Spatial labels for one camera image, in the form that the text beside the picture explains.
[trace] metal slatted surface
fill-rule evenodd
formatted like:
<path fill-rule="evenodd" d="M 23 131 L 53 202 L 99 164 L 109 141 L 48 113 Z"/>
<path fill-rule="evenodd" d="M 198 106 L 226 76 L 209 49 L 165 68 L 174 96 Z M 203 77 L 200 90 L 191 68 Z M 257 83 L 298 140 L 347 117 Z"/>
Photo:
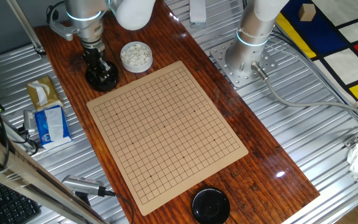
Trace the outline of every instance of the metal slatted surface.
<path fill-rule="evenodd" d="M 206 25 L 192 28 L 188 0 L 166 3 L 207 55 L 210 49 L 234 38 L 242 13 L 240 0 L 207 0 Z M 278 41 L 273 39 L 268 44 L 283 49 L 274 44 Z M 337 101 L 318 76 L 293 55 L 275 53 L 270 48 L 268 51 L 278 63 L 278 71 L 269 76 L 270 81 L 284 99 L 297 103 Z M 285 223 L 333 222 L 358 204 L 358 182 L 349 172 L 348 149 L 343 144 L 358 132 L 358 122 L 347 111 L 327 106 L 285 106 L 261 80 L 236 90 L 320 191 L 320 197 Z"/>
<path fill-rule="evenodd" d="M 33 158 L 58 180 L 63 180 L 67 175 L 78 175 L 101 180 L 108 189 L 112 190 L 49 60 L 47 58 L 42 60 L 32 46 L 0 56 L 0 103 L 6 109 L 2 115 L 15 127 L 22 126 L 23 110 L 32 110 L 35 113 L 25 84 L 45 75 L 52 78 L 55 88 L 64 102 L 63 109 L 73 141 L 51 150 L 40 149 Z M 38 138 L 38 133 L 31 137 L 35 140 Z M 110 218 L 116 223 L 128 223 L 116 197 L 90 196 L 89 200 L 93 209 L 104 218 Z M 31 223 L 65 221 L 65 217 L 48 208 L 42 207 L 41 211 L 41 216 Z"/>
<path fill-rule="evenodd" d="M 242 13 L 241 0 L 206 0 L 207 21 L 204 27 L 191 26 L 188 0 L 165 2 L 207 55 L 209 49 L 234 38 Z M 283 49 L 273 42 L 268 44 Z M 299 103 L 337 101 L 318 76 L 297 58 L 270 51 L 278 62 L 278 72 L 272 74 L 270 80 L 279 95 Z M 25 84 L 43 75 L 53 79 L 65 103 L 73 142 L 49 151 L 41 150 L 34 159 L 59 180 L 74 174 L 108 184 L 49 61 L 41 60 L 32 46 L 0 56 L 0 102 L 7 108 L 4 117 L 13 125 L 21 126 L 22 111 L 34 110 Z M 358 182 L 349 172 L 346 162 L 348 150 L 343 145 L 349 136 L 358 132 L 358 122 L 347 111 L 327 106 L 287 107 L 277 102 L 260 80 L 236 90 L 321 193 L 286 223 L 332 222 L 358 204 Z M 116 198 L 93 197 L 91 204 L 104 218 L 128 223 Z M 42 208 L 42 215 L 32 223 L 63 220 L 64 217 Z"/>

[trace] wooden table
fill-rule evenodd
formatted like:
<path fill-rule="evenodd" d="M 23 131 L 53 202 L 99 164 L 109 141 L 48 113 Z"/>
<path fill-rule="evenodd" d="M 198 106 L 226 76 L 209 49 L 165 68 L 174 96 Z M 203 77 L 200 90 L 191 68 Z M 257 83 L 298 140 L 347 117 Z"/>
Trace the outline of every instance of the wooden table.
<path fill-rule="evenodd" d="M 191 200 L 197 188 L 205 185 L 215 186 L 227 194 L 231 213 L 226 223 L 283 222 L 315 199 L 318 191 L 170 12 L 162 0 L 157 0 L 151 20 L 138 31 L 123 29 L 112 17 L 104 19 L 106 58 L 118 67 L 120 81 L 117 87 L 181 60 L 248 148 L 249 154 L 145 217 L 136 207 L 86 107 L 88 101 L 104 93 L 92 90 L 85 80 L 86 65 L 81 58 L 83 49 L 78 38 L 66 41 L 49 27 L 38 27 L 36 32 L 114 191 L 134 204 L 134 223 L 196 223 L 191 214 Z M 131 41 L 144 42 L 153 51 L 153 65 L 144 73 L 134 74 L 122 66 L 120 51 Z M 281 171 L 285 174 L 277 177 Z M 121 199 L 120 203 L 130 219 L 131 210 Z"/>

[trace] blue box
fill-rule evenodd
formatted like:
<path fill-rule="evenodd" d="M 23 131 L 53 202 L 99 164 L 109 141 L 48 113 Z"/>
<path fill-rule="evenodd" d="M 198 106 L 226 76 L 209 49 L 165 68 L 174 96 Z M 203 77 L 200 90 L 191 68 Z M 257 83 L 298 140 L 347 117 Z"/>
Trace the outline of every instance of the blue box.
<path fill-rule="evenodd" d="M 50 110 L 50 109 L 54 109 L 54 108 L 60 108 L 60 110 L 62 111 L 63 138 L 59 141 L 51 141 L 50 135 L 49 135 L 47 116 L 45 115 L 46 110 Z M 65 116 L 65 113 L 64 113 L 62 107 L 54 106 L 54 107 L 51 107 L 46 110 L 39 111 L 39 112 L 35 113 L 35 122 L 37 123 L 38 133 L 40 136 L 42 147 L 44 147 L 45 149 L 52 149 L 54 147 L 65 144 L 67 142 L 71 142 L 70 130 L 68 128 L 66 116 Z"/>

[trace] go board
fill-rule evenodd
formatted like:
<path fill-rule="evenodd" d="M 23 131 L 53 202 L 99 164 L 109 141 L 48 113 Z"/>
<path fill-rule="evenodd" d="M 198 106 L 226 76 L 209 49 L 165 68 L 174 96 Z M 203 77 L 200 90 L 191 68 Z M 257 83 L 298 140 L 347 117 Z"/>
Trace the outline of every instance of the go board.
<path fill-rule="evenodd" d="M 182 62 L 87 106 L 143 215 L 248 154 Z"/>

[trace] white go stone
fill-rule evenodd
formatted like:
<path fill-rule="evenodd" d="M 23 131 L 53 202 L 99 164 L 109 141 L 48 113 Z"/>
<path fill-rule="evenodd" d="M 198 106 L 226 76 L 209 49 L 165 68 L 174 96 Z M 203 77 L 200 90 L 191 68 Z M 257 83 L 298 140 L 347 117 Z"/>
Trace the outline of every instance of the white go stone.
<path fill-rule="evenodd" d="M 140 44 L 130 46 L 128 50 L 122 51 L 121 59 L 129 65 L 143 65 L 150 60 L 151 52 Z"/>

